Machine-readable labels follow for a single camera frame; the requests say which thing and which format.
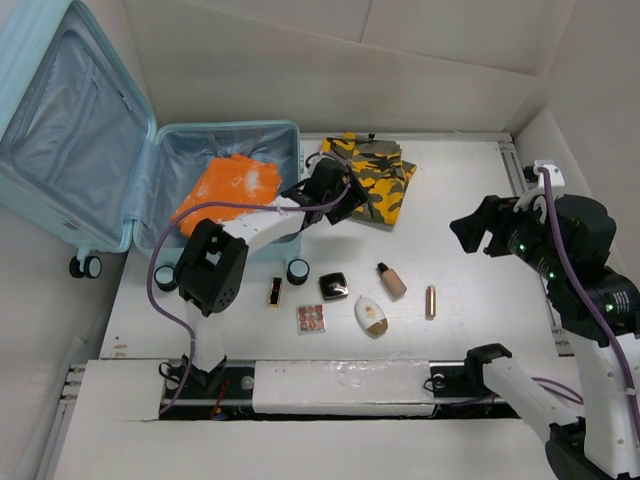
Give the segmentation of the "camouflage yellow green garment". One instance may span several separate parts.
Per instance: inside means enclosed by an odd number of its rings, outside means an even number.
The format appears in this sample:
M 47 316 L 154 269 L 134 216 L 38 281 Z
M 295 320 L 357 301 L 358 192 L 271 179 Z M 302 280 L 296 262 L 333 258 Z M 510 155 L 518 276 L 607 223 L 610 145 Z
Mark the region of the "camouflage yellow green garment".
M 345 132 L 341 137 L 326 137 L 320 151 L 346 160 L 368 195 L 368 201 L 352 217 L 393 228 L 417 169 L 402 158 L 400 144 L 374 134 Z

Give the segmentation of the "beige foundation bottle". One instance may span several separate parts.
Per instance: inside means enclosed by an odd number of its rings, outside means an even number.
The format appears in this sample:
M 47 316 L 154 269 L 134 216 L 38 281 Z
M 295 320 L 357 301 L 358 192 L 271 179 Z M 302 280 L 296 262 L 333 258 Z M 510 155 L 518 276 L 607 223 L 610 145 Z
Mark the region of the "beige foundation bottle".
M 406 294 L 407 286 L 394 269 L 380 262 L 377 264 L 377 272 L 383 285 L 394 299 L 402 298 Z

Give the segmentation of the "orange tie-dye garment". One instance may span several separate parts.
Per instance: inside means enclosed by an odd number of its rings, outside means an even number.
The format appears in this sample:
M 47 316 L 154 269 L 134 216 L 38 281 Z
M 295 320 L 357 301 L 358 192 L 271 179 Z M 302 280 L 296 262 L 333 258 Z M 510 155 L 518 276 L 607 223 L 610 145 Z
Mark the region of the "orange tie-dye garment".
M 275 164 L 263 163 L 240 154 L 215 157 L 171 219 L 174 220 L 187 209 L 206 202 L 268 205 L 276 198 L 281 182 Z M 190 237 L 201 220 L 224 223 L 253 211 L 253 208 L 207 207 L 181 220 L 179 230 L 183 236 Z

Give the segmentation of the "black square compact case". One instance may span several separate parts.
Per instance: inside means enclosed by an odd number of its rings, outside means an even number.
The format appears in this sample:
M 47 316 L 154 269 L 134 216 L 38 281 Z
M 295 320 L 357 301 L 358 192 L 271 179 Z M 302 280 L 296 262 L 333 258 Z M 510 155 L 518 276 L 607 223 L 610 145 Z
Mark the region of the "black square compact case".
M 349 294 L 346 277 L 342 272 L 332 272 L 319 278 L 321 295 L 325 301 L 346 298 Z

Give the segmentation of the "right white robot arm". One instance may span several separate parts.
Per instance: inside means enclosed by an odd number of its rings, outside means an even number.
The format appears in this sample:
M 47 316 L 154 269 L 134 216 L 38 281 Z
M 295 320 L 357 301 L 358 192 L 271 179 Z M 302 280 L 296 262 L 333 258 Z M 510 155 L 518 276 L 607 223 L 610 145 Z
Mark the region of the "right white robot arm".
M 451 222 L 462 249 L 476 252 L 485 234 L 490 257 L 514 255 L 547 282 L 547 298 L 577 364 L 584 412 L 551 395 L 500 344 L 468 351 L 462 381 L 491 392 L 531 427 L 559 479 L 639 476 L 639 289 L 606 261 L 615 221 L 599 202 L 562 196 L 541 214 L 515 197 L 487 196 Z

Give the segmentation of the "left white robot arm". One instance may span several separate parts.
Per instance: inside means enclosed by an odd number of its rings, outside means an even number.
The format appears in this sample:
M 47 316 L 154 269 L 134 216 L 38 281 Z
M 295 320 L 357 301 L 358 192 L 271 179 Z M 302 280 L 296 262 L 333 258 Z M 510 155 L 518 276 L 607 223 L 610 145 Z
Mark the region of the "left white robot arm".
M 180 297 L 204 317 L 223 312 L 239 294 L 252 254 L 323 219 L 332 225 L 341 222 L 368 201 L 346 162 L 320 158 L 309 177 L 269 204 L 244 205 L 248 212 L 227 222 L 198 222 L 175 267 Z

